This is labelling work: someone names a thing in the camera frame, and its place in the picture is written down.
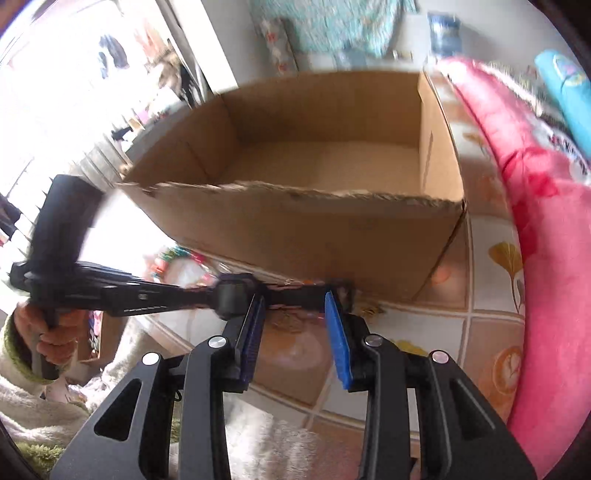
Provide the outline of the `left hand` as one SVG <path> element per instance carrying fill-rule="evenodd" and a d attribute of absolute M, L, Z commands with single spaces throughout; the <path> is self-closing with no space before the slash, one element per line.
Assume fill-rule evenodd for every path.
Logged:
<path fill-rule="evenodd" d="M 73 359 L 78 339 L 88 327 L 87 317 L 87 311 L 71 310 L 60 315 L 55 327 L 48 327 L 41 310 L 28 302 L 19 304 L 13 314 L 16 331 L 26 347 L 59 367 Z"/>

